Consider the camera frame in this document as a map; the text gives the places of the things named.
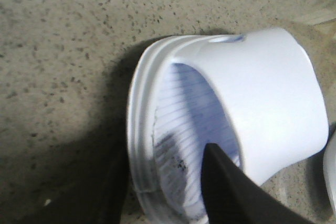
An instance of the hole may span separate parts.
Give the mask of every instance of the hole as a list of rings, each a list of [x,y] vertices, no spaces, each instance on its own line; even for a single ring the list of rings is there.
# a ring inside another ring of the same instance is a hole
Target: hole
[[[154,158],[164,197],[189,220],[206,215],[201,193],[205,144],[217,143],[239,166],[234,131],[204,77],[184,64],[166,71],[157,100]]]
[[[223,37],[218,37],[214,39],[210,39],[210,43],[234,43],[234,42],[242,42],[244,41],[245,36],[244,35],[237,35],[237,36],[232,36],[232,35],[226,35]]]

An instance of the black object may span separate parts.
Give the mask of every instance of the black object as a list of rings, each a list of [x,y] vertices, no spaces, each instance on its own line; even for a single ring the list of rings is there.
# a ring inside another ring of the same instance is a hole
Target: black object
[[[75,188],[17,224],[119,224],[128,189],[125,142],[112,146],[109,160]]]
[[[312,224],[254,184],[217,144],[205,147],[201,184],[210,224]]]

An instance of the concrete floor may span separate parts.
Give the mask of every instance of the concrete floor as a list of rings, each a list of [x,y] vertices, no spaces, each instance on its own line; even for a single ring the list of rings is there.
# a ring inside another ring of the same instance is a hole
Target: concrete floor
[[[281,26],[306,48],[336,121],[336,0],[0,0],[0,216],[13,223],[86,178],[124,141],[129,81],[151,39]],[[336,223],[321,156],[264,189]],[[121,223],[146,222],[130,191]]]

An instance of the speckled floor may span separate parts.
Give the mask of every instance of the speckled floor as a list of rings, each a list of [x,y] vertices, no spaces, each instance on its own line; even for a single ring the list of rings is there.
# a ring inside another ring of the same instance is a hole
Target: speckled floor
[[[57,199],[124,141],[134,66],[161,36],[282,26],[310,54],[336,121],[335,18],[336,0],[0,0],[0,223]],[[264,189],[316,223],[336,223],[321,156]],[[129,192],[121,223],[142,222]]]

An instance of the white object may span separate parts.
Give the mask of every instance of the white object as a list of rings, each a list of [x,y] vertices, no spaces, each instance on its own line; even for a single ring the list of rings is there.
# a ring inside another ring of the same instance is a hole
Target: white object
[[[133,77],[127,120],[134,189],[153,223],[207,223],[206,143],[261,185],[328,137],[311,62],[280,28],[152,44]]]
[[[51,203],[51,199],[46,199],[46,202],[44,202],[44,206],[48,206]]]
[[[323,157],[323,173],[330,204],[336,215],[336,133],[333,134]]]

